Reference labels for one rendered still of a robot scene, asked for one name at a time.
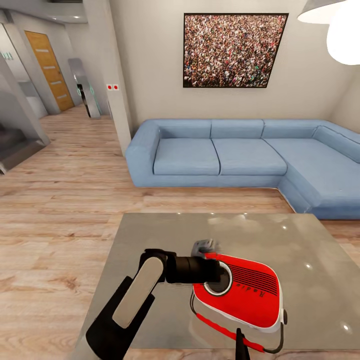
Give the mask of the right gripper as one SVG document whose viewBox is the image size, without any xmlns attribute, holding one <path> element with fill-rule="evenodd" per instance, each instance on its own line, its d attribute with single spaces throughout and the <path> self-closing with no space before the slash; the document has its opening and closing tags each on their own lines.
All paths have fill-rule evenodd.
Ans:
<svg viewBox="0 0 360 360">
<path fill-rule="evenodd" d="M 251 360 L 248 347 L 244 345 L 243 338 L 245 338 L 245 334 L 242 333 L 242 330 L 240 328 L 237 328 L 235 360 Z"/>
</svg>

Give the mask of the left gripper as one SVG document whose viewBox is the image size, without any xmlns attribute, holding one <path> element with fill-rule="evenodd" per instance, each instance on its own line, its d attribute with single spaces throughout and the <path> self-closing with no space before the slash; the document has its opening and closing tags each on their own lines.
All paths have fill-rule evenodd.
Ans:
<svg viewBox="0 0 360 360">
<path fill-rule="evenodd" d="M 184 283 L 204 284 L 221 283 L 221 275 L 227 274 L 227 269 L 220 267 L 218 259 L 203 259 L 200 257 L 185 257 L 189 264 L 189 274 Z"/>
</svg>

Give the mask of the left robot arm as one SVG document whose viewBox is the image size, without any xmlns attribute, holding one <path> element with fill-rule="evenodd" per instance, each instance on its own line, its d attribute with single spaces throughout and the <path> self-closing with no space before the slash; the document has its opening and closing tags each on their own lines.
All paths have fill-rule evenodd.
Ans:
<svg viewBox="0 0 360 360">
<path fill-rule="evenodd" d="M 212 238 L 195 241 L 190 257 L 175 252 L 145 249 L 134 278 L 124 281 L 65 360 L 122 360 L 151 308 L 157 283 L 221 283 L 227 269 L 205 254 L 223 246 Z"/>
</svg>

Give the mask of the radio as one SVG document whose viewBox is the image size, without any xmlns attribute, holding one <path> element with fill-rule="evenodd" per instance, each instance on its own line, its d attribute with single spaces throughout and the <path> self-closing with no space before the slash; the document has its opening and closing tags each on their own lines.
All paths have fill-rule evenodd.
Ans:
<svg viewBox="0 0 360 360">
<path fill-rule="evenodd" d="M 220 275 L 220 283 L 193 283 L 190 298 L 192 312 L 215 330 L 236 341 L 236 333 L 213 323 L 194 310 L 196 296 L 205 306 L 228 319 L 240 322 L 263 333 L 274 333 L 281 329 L 280 345 L 277 349 L 265 349 L 262 345 L 243 339 L 244 345 L 252 350 L 279 353 L 284 343 L 284 324 L 288 314 L 283 309 L 282 288 L 275 271 L 262 263 L 234 256 L 210 252 L 206 260 L 217 259 L 227 274 Z"/>
</svg>

